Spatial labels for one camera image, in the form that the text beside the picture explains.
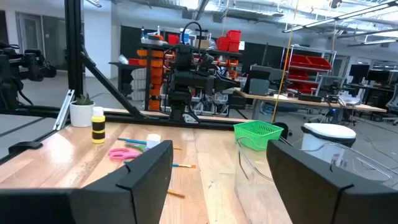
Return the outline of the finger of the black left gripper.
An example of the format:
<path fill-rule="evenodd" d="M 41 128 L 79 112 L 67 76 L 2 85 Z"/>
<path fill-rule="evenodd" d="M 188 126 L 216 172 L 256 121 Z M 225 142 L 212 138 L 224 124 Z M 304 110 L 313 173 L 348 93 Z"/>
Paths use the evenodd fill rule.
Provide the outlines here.
<path fill-rule="evenodd" d="M 216 74 L 213 87 L 216 93 L 237 87 L 240 87 L 240 82 Z"/>

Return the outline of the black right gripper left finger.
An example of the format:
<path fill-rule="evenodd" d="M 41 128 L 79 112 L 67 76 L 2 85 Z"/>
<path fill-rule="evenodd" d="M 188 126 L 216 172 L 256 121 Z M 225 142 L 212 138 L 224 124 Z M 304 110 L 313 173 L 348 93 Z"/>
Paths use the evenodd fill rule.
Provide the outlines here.
<path fill-rule="evenodd" d="M 159 223 L 172 163 L 164 140 L 80 189 L 2 189 L 1 223 Z"/>

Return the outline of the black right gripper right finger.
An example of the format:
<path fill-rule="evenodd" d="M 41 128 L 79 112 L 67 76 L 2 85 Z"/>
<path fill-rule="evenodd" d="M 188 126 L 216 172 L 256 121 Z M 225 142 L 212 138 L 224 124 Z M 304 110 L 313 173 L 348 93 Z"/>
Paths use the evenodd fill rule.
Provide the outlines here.
<path fill-rule="evenodd" d="M 397 224 L 396 190 L 278 140 L 266 156 L 293 223 Z"/>

